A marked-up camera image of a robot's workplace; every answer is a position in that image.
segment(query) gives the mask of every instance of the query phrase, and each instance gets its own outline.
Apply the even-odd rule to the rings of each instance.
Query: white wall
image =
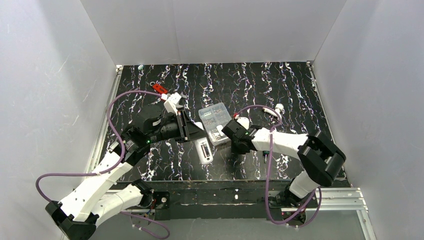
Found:
[[[115,64],[315,59],[346,0],[81,0]]]
[[[0,65],[0,239],[58,240],[35,181],[86,169],[115,66],[79,0],[2,0]],[[81,180],[41,187],[60,200]]]
[[[348,0],[314,63],[378,239],[423,239],[424,1]]]

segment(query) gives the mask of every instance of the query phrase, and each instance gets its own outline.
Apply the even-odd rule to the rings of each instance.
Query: black marble tabletop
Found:
[[[129,90],[154,91],[149,83],[157,82],[171,93],[185,94],[185,108],[194,122],[200,122],[198,111],[212,104],[224,103],[230,115],[253,104],[284,107],[283,125],[277,130],[284,133],[304,134],[322,130],[330,135],[314,82],[305,62],[217,63],[179,65],[124,66],[117,94]],[[140,108],[157,104],[153,96],[131,94],[119,99],[113,107],[112,120],[116,129],[123,128],[137,117]],[[251,109],[242,114],[254,125],[269,128],[275,120],[261,109]],[[103,154],[115,141],[108,129]],[[181,180],[263,180],[266,163],[261,152],[231,155],[230,145],[212,147],[213,162],[201,165],[192,142],[183,144],[173,140],[154,143],[148,156],[121,181],[142,178],[148,181]],[[302,170],[299,160],[275,154],[271,179],[292,179]],[[340,179],[345,173],[339,173]],[[338,186],[349,187],[347,180]]]

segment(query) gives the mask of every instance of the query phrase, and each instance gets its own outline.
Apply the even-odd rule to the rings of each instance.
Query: red tool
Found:
[[[158,83],[155,83],[154,81],[152,81],[150,83],[150,86],[158,93],[158,94],[167,94],[168,90],[166,88],[164,88],[163,86],[161,86]]]

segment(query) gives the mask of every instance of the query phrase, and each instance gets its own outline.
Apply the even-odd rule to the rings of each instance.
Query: plastic box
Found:
[[[198,113],[212,145],[216,146],[230,141],[221,131],[231,120],[230,114],[224,103],[220,102],[202,108]]]

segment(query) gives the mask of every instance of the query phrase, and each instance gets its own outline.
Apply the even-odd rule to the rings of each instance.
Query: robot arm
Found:
[[[60,201],[51,201],[45,207],[70,240],[87,240],[96,227],[119,212],[132,206],[148,208],[152,204],[153,191],[141,179],[115,194],[105,195],[120,177],[150,152],[150,144],[168,139],[175,139],[178,143],[195,141],[200,162],[209,164],[213,161],[207,134],[202,127],[191,122],[179,104],[183,98],[178,93],[169,97],[163,94],[166,113],[158,105],[142,108],[139,116],[121,134],[125,146],[122,162],[111,171],[99,174],[120,159],[121,146],[114,142],[93,170],[93,173],[98,173],[96,176],[86,178],[69,195]]]
[[[249,126],[245,117],[231,120],[222,132],[231,139],[231,151],[235,154],[270,151],[270,130]],[[315,134],[274,131],[272,142],[273,152],[299,159],[305,169],[282,193],[282,198],[291,205],[319,186],[330,187],[346,160],[344,153],[320,130]]]

